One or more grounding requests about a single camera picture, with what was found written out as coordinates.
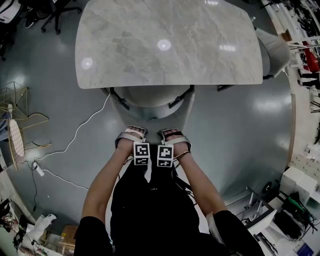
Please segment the person's right hand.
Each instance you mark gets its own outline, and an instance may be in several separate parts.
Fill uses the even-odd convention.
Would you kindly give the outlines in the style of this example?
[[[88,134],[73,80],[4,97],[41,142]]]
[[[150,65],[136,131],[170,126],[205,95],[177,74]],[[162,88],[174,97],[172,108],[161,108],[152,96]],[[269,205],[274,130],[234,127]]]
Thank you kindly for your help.
[[[166,132],[164,133],[164,135],[166,138],[166,146],[174,145],[174,144],[186,141],[185,136],[178,129],[173,129],[173,128],[166,129]]]

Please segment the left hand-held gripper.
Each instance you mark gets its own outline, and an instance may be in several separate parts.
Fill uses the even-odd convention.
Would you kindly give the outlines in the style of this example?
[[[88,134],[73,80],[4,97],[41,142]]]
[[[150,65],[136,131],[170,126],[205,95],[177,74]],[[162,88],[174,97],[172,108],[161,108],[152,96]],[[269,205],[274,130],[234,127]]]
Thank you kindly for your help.
[[[135,166],[147,166],[150,161],[150,144],[146,141],[146,135],[148,134],[148,130],[146,128],[142,128],[141,133],[142,133],[141,143],[135,142],[133,144],[132,156],[133,156],[133,164]],[[117,138],[115,140],[115,148],[118,147]]]

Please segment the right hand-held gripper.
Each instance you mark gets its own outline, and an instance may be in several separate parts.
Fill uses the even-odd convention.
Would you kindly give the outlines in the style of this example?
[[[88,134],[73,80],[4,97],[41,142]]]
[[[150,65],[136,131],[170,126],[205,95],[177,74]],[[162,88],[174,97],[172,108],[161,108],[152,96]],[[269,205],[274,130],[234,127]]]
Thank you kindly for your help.
[[[166,145],[166,138],[165,138],[165,134],[164,134],[166,131],[167,130],[160,130],[159,131],[159,136],[161,138],[161,144],[159,144],[157,147],[157,166],[163,167],[163,168],[171,168],[175,161],[178,161],[179,158],[181,158],[184,155],[191,152],[192,144],[188,140],[188,138],[186,136],[184,136],[185,142],[180,142],[180,143],[185,143],[187,145],[187,150],[185,150],[184,152],[181,152],[180,154],[177,154],[175,156],[175,153],[174,153],[174,145],[175,144]]]

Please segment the person's left hand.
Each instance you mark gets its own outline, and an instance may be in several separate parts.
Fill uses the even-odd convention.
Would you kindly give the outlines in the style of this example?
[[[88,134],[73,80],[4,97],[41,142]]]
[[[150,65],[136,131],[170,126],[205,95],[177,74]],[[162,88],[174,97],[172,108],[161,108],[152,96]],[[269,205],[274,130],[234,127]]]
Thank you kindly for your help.
[[[128,126],[117,138],[117,147],[131,150],[134,143],[142,143],[142,127]]]

